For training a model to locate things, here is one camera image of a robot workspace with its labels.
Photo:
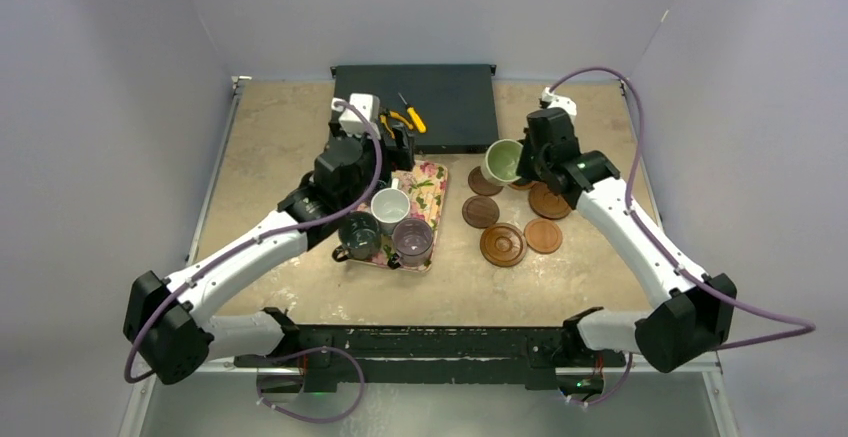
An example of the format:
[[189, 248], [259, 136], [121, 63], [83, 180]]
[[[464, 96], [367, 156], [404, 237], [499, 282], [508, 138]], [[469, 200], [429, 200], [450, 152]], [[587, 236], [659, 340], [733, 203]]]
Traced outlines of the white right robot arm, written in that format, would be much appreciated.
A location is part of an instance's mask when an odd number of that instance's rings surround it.
[[518, 175], [546, 184], [599, 230], [651, 305], [642, 313], [592, 308], [567, 319], [564, 356], [584, 364], [599, 351], [628, 352], [668, 373], [724, 344], [737, 295], [733, 281], [709, 275], [661, 234], [636, 201], [626, 200], [626, 180], [602, 152], [581, 150], [564, 109], [531, 112], [524, 135]]

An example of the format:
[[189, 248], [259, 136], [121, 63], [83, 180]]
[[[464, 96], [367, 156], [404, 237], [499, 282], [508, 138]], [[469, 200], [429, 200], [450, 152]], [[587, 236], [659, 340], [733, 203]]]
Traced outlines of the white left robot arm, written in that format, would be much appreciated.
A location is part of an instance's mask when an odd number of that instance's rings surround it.
[[156, 376], [175, 384], [206, 361], [239, 355], [260, 355], [275, 366], [292, 362], [298, 339], [282, 311], [235, 318], [219, 318], [217, 311], [335, 234], [392, 172], [410, 171], [414, 162], [415, 139], [400, 125], [361, 132], [333, 125], [313, 170], [254, 228], [167, 277], [148, 271], [133, 281], [123, 323], [131, 345], [125, 381]]

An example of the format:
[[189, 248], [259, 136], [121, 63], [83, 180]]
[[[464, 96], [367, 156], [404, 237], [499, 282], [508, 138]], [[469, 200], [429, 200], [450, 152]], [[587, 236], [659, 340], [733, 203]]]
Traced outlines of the light green mug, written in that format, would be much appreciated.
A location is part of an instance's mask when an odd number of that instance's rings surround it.
[[483, 178], [497, 186], [505, 186], [519, 179], [518, 164], [523, 144], [513, 139], [501, 139], [487, 149], [481, 173]]

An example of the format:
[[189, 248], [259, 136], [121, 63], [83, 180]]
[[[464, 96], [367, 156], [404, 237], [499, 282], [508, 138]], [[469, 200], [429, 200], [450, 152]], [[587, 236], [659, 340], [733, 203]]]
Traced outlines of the lavender mug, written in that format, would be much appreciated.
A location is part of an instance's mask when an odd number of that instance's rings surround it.
[[401, 267], [418, 268], [429, 261], [434, 247], [434, 232], [424, 220], [406, 218], [391, 234], [394, 260]]

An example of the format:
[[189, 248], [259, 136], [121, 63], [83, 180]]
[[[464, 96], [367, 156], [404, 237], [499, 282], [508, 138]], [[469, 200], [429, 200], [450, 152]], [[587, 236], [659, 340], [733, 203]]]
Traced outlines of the white mug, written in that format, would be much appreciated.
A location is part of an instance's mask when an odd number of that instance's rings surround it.
[[391, 183], [378, 191], [370, 201], [370, 212], [385, 235], [391, 235], [411, 210], [410, 197], [400, 188], [400, 183], [398, 178], [393, 178]]

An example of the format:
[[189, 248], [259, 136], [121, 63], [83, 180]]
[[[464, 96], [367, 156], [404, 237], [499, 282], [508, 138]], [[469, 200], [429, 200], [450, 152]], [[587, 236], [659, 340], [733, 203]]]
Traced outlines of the dark green mug front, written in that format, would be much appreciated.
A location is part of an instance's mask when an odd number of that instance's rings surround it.
[[340, 245], [332, 253], [335, 262], [369, 261], [380, 251], [382, 230], [377, 219], [368, 212], [348, 214], [342, 220], [337, 235]]

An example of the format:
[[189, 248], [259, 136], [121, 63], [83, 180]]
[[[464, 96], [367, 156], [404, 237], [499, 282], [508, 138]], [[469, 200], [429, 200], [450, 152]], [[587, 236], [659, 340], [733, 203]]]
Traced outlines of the glossy brown ringed coaster front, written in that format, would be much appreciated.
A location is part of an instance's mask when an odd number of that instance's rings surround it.
[[528, 245], [523, 232], [509, 223], [486, 228], [479, 241], [483, 258], [498, 267], [513, 267], [526, 256]]

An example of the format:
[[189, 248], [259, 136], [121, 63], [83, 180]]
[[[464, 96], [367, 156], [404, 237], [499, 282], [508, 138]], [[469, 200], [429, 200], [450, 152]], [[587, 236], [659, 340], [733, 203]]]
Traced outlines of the glossy brown ringed coaster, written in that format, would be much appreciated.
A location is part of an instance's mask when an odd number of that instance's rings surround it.
[[528, 245], [523, 232], [509, 223], [486, 228], [479, 241], [483, 258], [498, 267], [513, 267], [526, 256]]
[[528, 204], [536, 215], [549, 220], [563, 219], [572, 211], [566, 200], [554, 194], [543, 182], [537, 182], [530, 188]]

